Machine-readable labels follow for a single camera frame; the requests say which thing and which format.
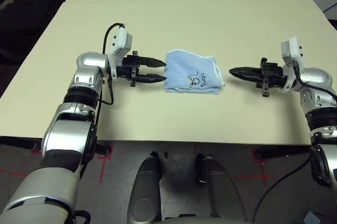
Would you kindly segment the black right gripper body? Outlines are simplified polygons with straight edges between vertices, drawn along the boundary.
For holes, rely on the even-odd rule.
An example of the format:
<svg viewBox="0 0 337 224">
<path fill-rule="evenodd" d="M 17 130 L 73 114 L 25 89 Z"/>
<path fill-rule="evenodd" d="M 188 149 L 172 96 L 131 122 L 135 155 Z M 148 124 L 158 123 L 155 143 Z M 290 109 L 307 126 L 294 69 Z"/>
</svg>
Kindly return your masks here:
<svg viewBox="0 0 337 224">
<path fill-rule="evenodd" d="M 286 83 L 286 76 L 283 75 L 283 70 L 277 63 L 270 63 L 267 58 L 262 58 L 260 61 L 260 75 L 256 83 L 256 87 L 262 90 L 263 97 L 269 97 L 269 89 L 282 88 Z"/>
</svg>

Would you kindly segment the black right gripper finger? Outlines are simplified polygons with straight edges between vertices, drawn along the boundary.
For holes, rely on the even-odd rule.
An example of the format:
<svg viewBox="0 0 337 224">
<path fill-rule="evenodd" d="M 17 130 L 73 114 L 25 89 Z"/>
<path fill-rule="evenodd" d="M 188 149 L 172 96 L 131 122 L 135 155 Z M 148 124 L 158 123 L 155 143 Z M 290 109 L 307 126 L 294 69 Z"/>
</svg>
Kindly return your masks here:
<svg viewBox="0 0 337 224">
<path fill-rule="evenodd" d="M 236 67 L 229 70 L 229 73 L 232 75 L 261 75 L 260 68 L 254 67 Z"/>
<path fill-rule="evenodd" d="M 254 74 L 233 74 L 234 77 L 244 80 L 244 81 L 249 81 L 249 82 L 261 82 L 262 77 L 260 75 L 254 75 Z"/>
</svg>

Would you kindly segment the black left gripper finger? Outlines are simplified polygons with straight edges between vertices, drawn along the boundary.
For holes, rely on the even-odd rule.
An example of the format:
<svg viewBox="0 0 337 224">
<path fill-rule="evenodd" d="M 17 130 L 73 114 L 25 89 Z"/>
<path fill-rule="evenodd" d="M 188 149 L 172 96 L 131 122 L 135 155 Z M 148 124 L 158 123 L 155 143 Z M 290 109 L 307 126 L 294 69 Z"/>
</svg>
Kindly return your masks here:
<svg viewBox="0 0 337 224">
<path fill-rule="evenodd" d="M 158 59 L 150 58 L 150 57 L 138 57 L 137 59 L 138 65 L 144 65 L 147 67 L 157 68 L 157 67 L 165 67 L 166 63 L 160 61 Z"/>
<path fill-rule="evenodd" d="M 165 81 L 166 77 L 158 74 L 139 74 L 136 77 L 136 81 L 139 83 L 157 83 Z"/>
</svg>

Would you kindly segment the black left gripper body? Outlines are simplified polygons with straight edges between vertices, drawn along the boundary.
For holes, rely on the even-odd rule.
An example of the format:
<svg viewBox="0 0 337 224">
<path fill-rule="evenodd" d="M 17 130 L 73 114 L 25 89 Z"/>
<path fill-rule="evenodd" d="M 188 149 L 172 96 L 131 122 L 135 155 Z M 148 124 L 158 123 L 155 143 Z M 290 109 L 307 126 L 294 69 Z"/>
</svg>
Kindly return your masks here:
<svg viewBox="0 0 337 224">
<path fill-rule="evenodd" d="M 132 55 L 127 55 L 122 60 L 122 65 L 117 67 L 117 77 L 130 81 L 130 86 L 135 87 L 139 77 L 139 55 L 138 51 L 133 51 Z"/>
</svg>

